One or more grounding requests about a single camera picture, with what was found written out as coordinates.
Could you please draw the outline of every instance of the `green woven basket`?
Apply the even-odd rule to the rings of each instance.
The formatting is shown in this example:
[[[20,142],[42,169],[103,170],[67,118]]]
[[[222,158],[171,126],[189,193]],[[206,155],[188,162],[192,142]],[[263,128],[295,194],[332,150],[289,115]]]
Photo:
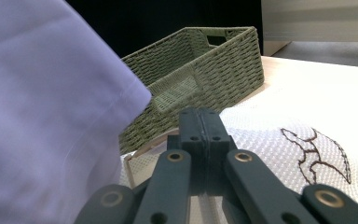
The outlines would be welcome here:
[[[220,36],[220,46],[208,42]],[[184,28],[122,59],[152,92],[152,100],[120,136],[121,153],[178,126],[188,106],[233,106],[264,82],[254,27]]]

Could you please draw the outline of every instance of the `lavender fabric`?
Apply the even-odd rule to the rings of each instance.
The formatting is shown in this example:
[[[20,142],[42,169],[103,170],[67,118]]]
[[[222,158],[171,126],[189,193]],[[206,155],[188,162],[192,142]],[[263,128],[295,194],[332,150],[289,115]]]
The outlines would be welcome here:
[[[0,0],[0,223],[73,223],[150,93],[62,0]]]

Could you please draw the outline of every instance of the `woven basket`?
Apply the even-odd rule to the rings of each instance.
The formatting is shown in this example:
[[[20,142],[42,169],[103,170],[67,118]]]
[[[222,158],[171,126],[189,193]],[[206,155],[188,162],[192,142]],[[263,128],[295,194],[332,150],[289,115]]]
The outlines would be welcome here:
[[[227,42],[214,46],[209,36],[222,36]],[[122,60],[153,96],[120,136],[121,153],[177,127],[178,113],[185,107],[220,112],[264,82],[254,27],[184,28]]]

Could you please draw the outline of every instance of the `white cloth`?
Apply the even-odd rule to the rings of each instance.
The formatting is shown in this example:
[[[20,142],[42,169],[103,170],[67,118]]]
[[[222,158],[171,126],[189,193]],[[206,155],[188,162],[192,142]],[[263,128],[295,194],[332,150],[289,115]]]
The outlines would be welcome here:
[[[0,223],[72,223],[150,93],[62,0],[0,0]]]

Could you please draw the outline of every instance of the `black embroidered design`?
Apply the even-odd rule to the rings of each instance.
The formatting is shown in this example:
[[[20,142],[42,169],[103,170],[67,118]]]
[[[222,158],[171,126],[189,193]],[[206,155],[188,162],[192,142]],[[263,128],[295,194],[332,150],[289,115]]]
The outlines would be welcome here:
[[[296,133],[293,133],[286,129],[281,129],[283,136],[290,142],[296,144],[303,151],[303,158],[298,161],[298,168],[300,169],[301,174],[304,176],[306,181],[309,184],[317,184],[317,174],[314,171],[314,166],[316,164],[321,164],[327,166],[333,170],[335,170],[338,174],[340,174],[349,184],[351,183],[351,169],[348,162],[347,155],[344,152],[344,149],[333,139],[319,133],[315,129],[312,129],[314,136],[308,139],[301,139],[297,136]],[[329,141],[331,141],[334,145],[337,146],[337,150],[339,150],[340,158],[337,158],[338,161],[343,162],[345,165],[344,170],[339,170],[335,164],[331,164],[327,161],[322,160],[320,150],[315,146],[314,141],[321,136],[325,137]]]

